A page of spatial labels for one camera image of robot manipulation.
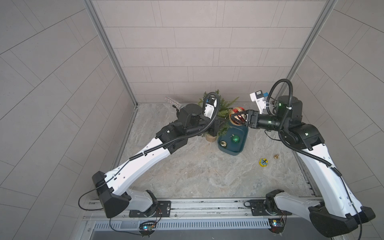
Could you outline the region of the red gold striped ornament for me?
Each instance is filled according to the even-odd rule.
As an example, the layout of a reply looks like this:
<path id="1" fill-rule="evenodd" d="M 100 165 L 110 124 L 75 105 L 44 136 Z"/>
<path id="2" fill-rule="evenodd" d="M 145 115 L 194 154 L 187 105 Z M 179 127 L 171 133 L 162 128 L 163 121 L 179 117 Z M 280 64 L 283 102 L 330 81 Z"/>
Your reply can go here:
<path id="1" fill-rule="evenodd" d="M 242 107 L 235 107 L 229 111 L 230 122 L 233 125 L 241 126 L 246 123 L 247 116 L 244 114 L 245 109 Z"/>

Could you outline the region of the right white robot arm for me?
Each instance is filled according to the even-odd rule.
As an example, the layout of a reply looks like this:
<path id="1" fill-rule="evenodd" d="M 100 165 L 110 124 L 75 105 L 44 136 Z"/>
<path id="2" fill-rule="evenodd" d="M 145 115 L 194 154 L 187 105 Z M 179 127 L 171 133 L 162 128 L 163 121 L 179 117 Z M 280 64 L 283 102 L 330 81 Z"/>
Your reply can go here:
<path id="1" fill-rule="evenodd" d="M 302 102 L 293 96 L 293 85 L 288 79 L 278 80 L 271 88 L 286 83 L 287 96 L 280 96 L 275 113 L 263 114 L 258 110 L 233 110 L 231 120 L 252 129 L 276 131 L 280 142 L 296 152 L 315 181 L 321 201 L 312 201 L 289 195 L 283 190 L 266 194 L 265 209 L 270 215 L 289 212 L 311 222 L 315 229 L 327 238 L 345 235 L 376 217 L 373 209 L 365 207 L 354 196 L 335 166 L 325 140 L 319 130 L 302 122 Z"/>

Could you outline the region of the green glitter ball ornament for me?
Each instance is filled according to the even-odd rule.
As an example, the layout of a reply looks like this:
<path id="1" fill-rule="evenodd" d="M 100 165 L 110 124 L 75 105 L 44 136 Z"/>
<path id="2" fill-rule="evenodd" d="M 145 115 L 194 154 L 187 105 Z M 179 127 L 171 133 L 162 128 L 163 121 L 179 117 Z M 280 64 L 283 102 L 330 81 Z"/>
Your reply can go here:
<path id="1" fill-rule="evenodd" d="M 234 143 L 234 144 L 238 144 L 238 143 L 240 143 L 241 138 L 240 138 L 238 135 L 232 135 L 232 136 L 231 136 L 231 141 L 232 141 L 232 143 Z"/>

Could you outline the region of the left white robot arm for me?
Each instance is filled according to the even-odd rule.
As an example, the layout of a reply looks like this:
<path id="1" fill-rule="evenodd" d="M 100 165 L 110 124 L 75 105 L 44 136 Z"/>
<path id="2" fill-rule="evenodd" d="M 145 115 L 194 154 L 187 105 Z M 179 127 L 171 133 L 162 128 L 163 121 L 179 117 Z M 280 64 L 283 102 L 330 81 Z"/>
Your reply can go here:
<path id="1" fill-rule="evenodd" d="M 177 120 L 156 133 L 155 137 L 136 155 L 122 165 L 92 177 L 95 191 L 108 219 L 125 210 L 153 215 L 159 202 L 155 195 L 130 189 L 131 184 L 159 161 L 185 146 L 190 138 L 217 134 L 221 100 L 216 92 L 206 94 L 203 105 L 188 104 L 177 109 Z"/>

